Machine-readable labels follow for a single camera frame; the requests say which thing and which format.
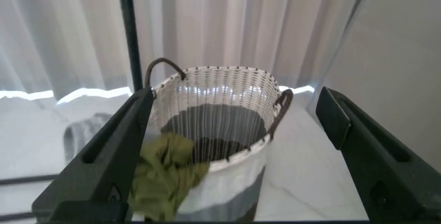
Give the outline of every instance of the white wall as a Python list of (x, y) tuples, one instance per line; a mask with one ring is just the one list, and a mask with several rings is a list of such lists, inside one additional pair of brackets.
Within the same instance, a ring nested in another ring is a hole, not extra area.
[(440, 0), (362, 0), (323, 85), (441, 172)]

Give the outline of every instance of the basket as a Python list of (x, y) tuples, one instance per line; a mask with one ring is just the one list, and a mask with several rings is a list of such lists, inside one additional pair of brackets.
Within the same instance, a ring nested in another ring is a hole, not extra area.
[(190, 190), (176, 221), (252, 221), (267, 162), (267, 144), (291, 103), (274, 77), (248, 67), (203, 66), (180, 69), (153, 88), (149, 120), (161, 132), (196, 142), (191, 163), (210, 162), (202, 182)]

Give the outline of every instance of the brown handle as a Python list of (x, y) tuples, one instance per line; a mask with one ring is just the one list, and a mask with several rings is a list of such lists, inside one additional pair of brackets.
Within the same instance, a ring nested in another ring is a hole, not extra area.
[(155, 59), (155, 60), (153, 60), (153, 62), (150, 63), (149, 67), (147, 68), (147, 72), (145, 73), (144, 87), (151, 86), (150, 85), (150, 77), (152, 75), (153, 67), (160, 62), (166, 62), (167, 64), (171, 65), (175, 70), (177, 70), (179, 72), (179, 74), (181, 75), (181, 80), (184, 80), (185, 77), (187, 76), (185, 74), (185, 72), (182, 71), (182, 69), (180, 69), (175, 63), (173, 63), (169, 59), (166, 59), (166, 58)]
[(271, 140), (273, 140), (274, 138), (274, 132), (276, 132), (278, 124), (282, 121), (283, 117), (287, 113), (289, 106), (291, 105), (293, 96), (294, 94), (291, 90), (285, 90), (284, 92), (282, 92), (281, 96), (277, 98), (274, 105), (281, 104), (282, 107), (276, 118), (274, 118), (273, 124), (271, 125), (271, 127), (269, 127), (268, 133)]

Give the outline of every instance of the olive green garment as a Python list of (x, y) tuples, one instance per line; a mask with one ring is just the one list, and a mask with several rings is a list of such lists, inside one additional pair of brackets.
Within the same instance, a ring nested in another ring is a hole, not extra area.
[(153, 221), (173, 221), (192, 187), (207, 174), (209, 163), (188, 165), (194, 142), (167, 133), (143, 144), (136, 165), (129, 204)]

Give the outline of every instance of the floor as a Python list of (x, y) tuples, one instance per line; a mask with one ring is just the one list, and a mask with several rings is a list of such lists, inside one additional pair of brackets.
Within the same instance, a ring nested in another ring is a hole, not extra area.
[[(305, 111), (310, 97), (310, 92), (295, 96), (276, 132), (256, 221), (367, 220), (341, 154)], [(126, 99), (83, 96), (63, 105), (53, 99), (0, 99), (0, 132), (7, 137), (0, 143), (0, 179), (60, 172), (67, 125), (95, 112), (113, 113)], [(0, 186), (0, 215), (30, 211), (47, 185)]]

